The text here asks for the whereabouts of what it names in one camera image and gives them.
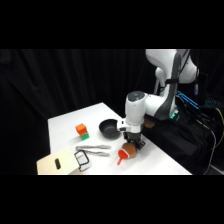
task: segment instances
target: metal tongs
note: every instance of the metal tongs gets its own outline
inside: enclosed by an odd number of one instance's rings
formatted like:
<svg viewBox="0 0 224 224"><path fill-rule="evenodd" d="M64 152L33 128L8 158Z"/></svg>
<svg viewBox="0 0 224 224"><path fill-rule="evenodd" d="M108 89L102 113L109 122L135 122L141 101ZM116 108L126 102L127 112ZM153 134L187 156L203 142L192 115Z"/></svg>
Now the metal tongs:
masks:
<svg viewBox="0 0 224 224"><path fill-rule="evenodd" d="M109 145L97 145L97 146L82 145L82 146L77 146L76 147L76 150L78 150L78 151L82 150L85 153L89 153L89 154L92 154L92 155L108 157L108 156L110 156L109 153L92 152L92 151L88 151L88 150L84 150L84 149L111 149L111 146L109 146Z"/></svg>

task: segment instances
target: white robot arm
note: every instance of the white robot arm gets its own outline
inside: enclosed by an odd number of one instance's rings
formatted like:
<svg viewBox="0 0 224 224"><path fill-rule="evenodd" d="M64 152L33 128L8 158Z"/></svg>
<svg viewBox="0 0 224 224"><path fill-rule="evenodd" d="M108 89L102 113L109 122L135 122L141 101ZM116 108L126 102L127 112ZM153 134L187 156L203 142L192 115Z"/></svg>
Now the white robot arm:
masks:
<svg viewBox="0 0 224 224"><path fill-rule="evenodd" d="M195 80L196 66L193 65L187 49L146 49L148 61L155 65L157 90L158 84L164 90L157 95L148 95L143 92L132 92L126 99L126 118L118 121L118 130L124 131L128 142L141 149L141 131L144 126L145 113L159 120L167 120L175 110L175 96L178 83L191 83ZM181 72L186 59L188 62Z"/></svg>

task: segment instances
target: white table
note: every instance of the white table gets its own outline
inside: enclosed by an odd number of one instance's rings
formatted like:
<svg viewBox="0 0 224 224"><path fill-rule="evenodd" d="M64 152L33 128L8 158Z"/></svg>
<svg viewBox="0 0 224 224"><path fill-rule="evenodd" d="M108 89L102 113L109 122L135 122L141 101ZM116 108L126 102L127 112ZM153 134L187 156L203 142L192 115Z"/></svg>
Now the white table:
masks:
<svg viewBox="0 0 224 224"><path fill-rule="evenodd" d="M117 120L120 117L103 103L49 119L51 153L66 146L70 146L76 152L75 147L78 145L110 145L112 149L109 151L94 149L109 152L110 157L87 154L91 161L91 167L84 171L84 175L191 175L144 136L143 141L146 142L144 148L135 158L123 160L118 166L118 150L125 140L123 135L115 140L109 140L102 136L99 124L107 119ZM75 126L81 123L86 125L90 135L90 139L83 142L75 130Z"/></svg>

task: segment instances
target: black curtain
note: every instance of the black curtain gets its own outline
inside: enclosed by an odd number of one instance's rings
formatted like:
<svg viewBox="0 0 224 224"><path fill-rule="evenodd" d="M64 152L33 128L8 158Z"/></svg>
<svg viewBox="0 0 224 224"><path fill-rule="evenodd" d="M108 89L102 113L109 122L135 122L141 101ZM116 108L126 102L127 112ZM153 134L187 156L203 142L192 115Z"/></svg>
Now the black curtain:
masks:
<svg viewBox="0 0 224 224"><path fill-rule="evenodd" d="M200 60L220 95L223 60L223 49L204 49ZM0 174L36 174L50 153L49 118L100 102L124 116L129 92L153 92L154 72L145 49L0 50Z"/></svg>

